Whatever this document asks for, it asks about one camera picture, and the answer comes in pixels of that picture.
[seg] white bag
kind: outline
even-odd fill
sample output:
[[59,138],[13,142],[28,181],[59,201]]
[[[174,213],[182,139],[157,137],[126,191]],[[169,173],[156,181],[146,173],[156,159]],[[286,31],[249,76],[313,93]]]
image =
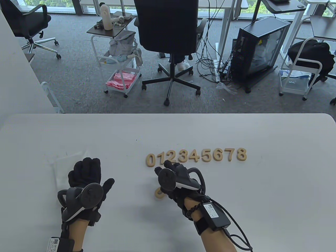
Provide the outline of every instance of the white bag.
[[110,40],[110,55],[130,55],[133,50],[135,32],[121,31],[118,36]]

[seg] chair armrest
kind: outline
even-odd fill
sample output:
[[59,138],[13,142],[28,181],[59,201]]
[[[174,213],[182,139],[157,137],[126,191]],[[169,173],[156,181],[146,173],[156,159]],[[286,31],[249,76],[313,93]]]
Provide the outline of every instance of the chair armrest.
[[139,27],[139,20],[138,20],[138,17],[135,18],[135,20],[134,20],[134,25],[135,25],[136,27]]
[[42,11],[43,11],[43,21],[45,22],[45,24],[48,23],[48,11],[47,11],[47,6],[45,4],[39,4],[38,6],[36,6],[35,8],[33,8],[32,10],[22,14],[22,16],[28,16],[29,14],[32,14],[33,12],[35,12],[36,10],[38,10],[39,8],[42,7]]
[[208,22],[207,18],[202,18],[200,25],[196,28],[196,33],[200,34],[204,31],[205,25]]

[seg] black bag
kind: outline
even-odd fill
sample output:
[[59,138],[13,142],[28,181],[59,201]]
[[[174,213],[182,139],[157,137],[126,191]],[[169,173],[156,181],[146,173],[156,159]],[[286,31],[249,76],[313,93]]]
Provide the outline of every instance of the black bag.
[[[288,50],[288,56],[294,62],[303,41],[292,45]],[[309,40],[300,54],[300,58],[317,60],[322,63],[320,75],[326,76],[333,69],[335,61],[326,42],[317,42],[316,39]],[[319,68],[319,65],[311,62],[297,61],[297,66],[308,68]]]

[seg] person's leg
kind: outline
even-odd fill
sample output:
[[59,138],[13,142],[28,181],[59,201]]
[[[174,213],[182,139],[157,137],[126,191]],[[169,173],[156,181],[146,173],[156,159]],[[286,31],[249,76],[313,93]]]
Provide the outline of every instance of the person's leg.
[[185,56],[180,55],[180,54],[175,54],[174,63],[177,65],[177,70],[179,72],[190,67],[189,63],[185,60]]

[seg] pink cloth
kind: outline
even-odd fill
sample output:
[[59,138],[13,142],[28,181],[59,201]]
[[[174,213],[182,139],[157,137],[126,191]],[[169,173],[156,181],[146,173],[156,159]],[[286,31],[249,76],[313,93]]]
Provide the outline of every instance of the pink cloth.
[[[125,82],[126,89],[128,89],[132,84],[131,81],[124,81],[124,82]],[[124,85],[121,80],[111,80],[111,81],[108,81],[106,85],[115,87],[116,89],[119,89],[119,90],[124,90]]]
[[[129,73],[123,72],[123,78],[124,78],[125,81],[133,81],[134,78],[135,78],[135,75],[134,75],[134,74],[129,74]],[[114,77],[113,77],[113,79],[114,79],[115,81],[117,81],[117,80],[121,80],[121,76],[120,76],[120,74],[115,74]]]

